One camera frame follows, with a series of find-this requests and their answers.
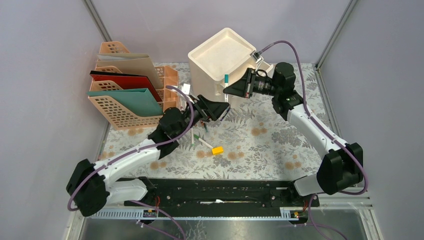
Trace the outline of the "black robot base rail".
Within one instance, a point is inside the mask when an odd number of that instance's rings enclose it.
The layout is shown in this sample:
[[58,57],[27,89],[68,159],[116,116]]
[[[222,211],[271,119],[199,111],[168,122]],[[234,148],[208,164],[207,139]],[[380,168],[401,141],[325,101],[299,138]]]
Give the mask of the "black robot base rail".
[[139,177],[141,202],[174,218],[280,217],[281,208],[302,210],[310,196],[291,196],[284,180],[171,179]]

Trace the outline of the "red ring binder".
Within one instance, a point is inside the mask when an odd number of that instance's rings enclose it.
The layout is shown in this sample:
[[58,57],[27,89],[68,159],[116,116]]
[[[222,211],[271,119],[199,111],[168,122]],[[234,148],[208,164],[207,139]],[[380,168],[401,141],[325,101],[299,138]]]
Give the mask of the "red ring binder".
[[162,101],[161,95],[147,76],[95,70],[89,75],[95,91],[148,89],[157,102]]

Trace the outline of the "teal folder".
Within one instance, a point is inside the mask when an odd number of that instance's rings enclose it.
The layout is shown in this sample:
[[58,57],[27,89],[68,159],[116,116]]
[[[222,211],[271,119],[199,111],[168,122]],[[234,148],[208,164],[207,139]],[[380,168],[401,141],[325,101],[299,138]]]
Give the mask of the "teal folder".
[[163,114],[162,107],[147,88],[88,91],[87,95],[89,97],[112,97],[139,117],[154,117]]

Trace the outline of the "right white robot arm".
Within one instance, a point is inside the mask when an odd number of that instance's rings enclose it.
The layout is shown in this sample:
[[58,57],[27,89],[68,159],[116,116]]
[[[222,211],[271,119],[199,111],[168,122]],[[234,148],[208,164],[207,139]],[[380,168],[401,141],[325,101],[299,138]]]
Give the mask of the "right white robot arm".
[[290,183],[287,201],[301,205],[307,196],[318,193],[333,195],[363,181],[363,149],[358,143],[348,143],[333,133],[312,112],[295,90],[294,67],[278,63],[272,77],[259,69],[248,68],[223,93],[241,98],[253,94],[269,95],[275,112],[300,131],[322,159],[317,173]]

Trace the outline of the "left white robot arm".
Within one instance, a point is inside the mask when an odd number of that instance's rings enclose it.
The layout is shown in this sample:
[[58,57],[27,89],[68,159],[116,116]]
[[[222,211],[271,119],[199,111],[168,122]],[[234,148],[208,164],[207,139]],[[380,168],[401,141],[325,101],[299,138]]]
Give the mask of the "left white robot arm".
[[217,121],[230,106],[228,102],[211,101],[202,95],[186,100],[184,110],[166,109],[156,129],[134,147],[97,163],[88,159],[79,161],[66,185],[70,195],[68,210],[80,211],[89,217],[108,204],[125,201],[139,201],[144,206],[152,204],[154,190],[139,179],[121,181],[121,177],[145,163],[166,157],[196,123]]

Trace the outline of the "beige notebook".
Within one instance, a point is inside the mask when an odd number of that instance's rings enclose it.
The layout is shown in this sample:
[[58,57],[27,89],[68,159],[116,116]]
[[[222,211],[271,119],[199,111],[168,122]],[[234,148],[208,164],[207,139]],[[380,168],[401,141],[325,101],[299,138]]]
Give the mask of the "beige notebook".
[[157,70],[145,53],[99,53],[97,54],[98,67],[113,66],[124,74],[146,76],[155,89],[163,89]]

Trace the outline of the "white three-drawer cabinet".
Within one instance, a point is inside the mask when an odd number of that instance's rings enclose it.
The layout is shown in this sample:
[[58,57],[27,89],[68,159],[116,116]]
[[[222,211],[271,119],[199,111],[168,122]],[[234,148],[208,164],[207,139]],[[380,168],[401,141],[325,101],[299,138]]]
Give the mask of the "white three-drawer cabinet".
[[261,69],[270,73],[274,65],[255,60],[251,54],[256,48],[229,27],[188,53],[191,74],[191,89],[195,96],[203,95],[210,101],[223,102],[225,75],[228,85],[238,81],[248,68]]

